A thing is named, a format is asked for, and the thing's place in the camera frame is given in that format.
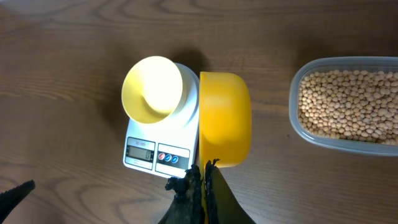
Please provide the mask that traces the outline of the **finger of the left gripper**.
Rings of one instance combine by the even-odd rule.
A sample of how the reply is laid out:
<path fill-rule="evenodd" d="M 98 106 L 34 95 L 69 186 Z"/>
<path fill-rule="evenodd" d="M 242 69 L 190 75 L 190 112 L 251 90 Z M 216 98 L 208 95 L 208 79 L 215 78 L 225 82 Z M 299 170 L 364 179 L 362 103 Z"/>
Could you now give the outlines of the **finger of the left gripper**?
<path fill-rule="evenodd" d="M 24 182 L 11 190 L 1 193 L 0 217 L 5 220 L 12 210 L 35 189 L 33 180 Z"/>

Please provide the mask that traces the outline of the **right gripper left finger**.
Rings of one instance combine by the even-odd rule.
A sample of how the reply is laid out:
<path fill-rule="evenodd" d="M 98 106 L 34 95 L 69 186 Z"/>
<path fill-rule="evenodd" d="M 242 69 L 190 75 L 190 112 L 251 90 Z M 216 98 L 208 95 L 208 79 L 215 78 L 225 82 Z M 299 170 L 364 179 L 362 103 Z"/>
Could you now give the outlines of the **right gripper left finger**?
<path fill-rule="evenodd" d="M 165 189 L 175 192 L 174 199 L 159 224 L 204 224 L 205 211 L 201 204 L 200 168 L 192 165 L 184 178 L 171 177 Z"/>

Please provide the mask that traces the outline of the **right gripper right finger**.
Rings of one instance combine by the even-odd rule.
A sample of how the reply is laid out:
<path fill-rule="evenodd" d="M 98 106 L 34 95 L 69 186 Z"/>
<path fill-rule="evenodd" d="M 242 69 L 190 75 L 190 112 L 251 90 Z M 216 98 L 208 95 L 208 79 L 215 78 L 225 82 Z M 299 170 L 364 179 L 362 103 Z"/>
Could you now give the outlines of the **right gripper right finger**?
<path fill-rule="evenodd" d="M 219 159 L 205 166 L 205 195 L 209 224 L 255 224 L 240 206 L 221 171 L 216 166 Z"/>

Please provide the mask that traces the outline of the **yellow plastic measuring scoop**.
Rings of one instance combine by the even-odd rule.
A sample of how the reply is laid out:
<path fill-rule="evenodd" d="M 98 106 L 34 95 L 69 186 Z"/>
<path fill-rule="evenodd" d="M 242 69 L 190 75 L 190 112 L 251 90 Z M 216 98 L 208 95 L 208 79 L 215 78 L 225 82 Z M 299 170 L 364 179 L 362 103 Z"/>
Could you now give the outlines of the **yellow plastic measuring scoop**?
<path fill-rule="evenodd" d="M 249 90 L 236 74 L 201 72 L 199 90 L 199 167 L 204 183 L 202 204 L 208 223 L 205 166 L 219 159 L 222 168 L 240 165 L 251 148 L 252 113 Z"/>

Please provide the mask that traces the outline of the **white digital kitchen scale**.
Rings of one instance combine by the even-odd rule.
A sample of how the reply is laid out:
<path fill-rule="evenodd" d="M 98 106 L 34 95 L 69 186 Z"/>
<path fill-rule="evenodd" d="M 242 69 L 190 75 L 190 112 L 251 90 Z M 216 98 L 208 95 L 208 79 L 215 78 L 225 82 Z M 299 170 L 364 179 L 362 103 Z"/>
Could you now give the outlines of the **white digital kitchen scale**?
<path fill-rule="evenodd" d="M 139 124 L 129 120 L 123 164 L 160 177 L 185 177 L 195 163 L 199 125 L 199 79 L 188 67 L 177 63 L 187 87 L 182 109 L 168 120 Z"/>

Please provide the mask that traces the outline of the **pale yellow plastic bowl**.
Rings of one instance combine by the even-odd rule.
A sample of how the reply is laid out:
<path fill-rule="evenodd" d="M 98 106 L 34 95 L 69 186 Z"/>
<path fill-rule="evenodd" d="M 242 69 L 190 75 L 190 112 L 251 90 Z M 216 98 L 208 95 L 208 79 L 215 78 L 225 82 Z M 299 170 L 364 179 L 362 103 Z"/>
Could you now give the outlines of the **pale yellow plastic bowl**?
<path fill-rule="evenodd" d="M 133 121 L 155 124 L 177 112 L 186 95 L 177 65 L 165 57 L 151 56 L 137 62 L 127 73 L 121 101 Z"/>

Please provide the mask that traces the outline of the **clear container of soybeans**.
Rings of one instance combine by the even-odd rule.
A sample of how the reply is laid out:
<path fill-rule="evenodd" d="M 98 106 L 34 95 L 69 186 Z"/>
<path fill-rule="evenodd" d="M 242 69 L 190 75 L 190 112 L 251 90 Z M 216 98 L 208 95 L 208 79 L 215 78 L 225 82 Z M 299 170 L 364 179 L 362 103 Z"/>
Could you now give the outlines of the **clear container of soybeans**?
<path fill-rule="evenodd" d="M 307 63 L 290 85 L 289 118 L 297 134 L 317 146 L 397 156 L 397 58 Z"/>

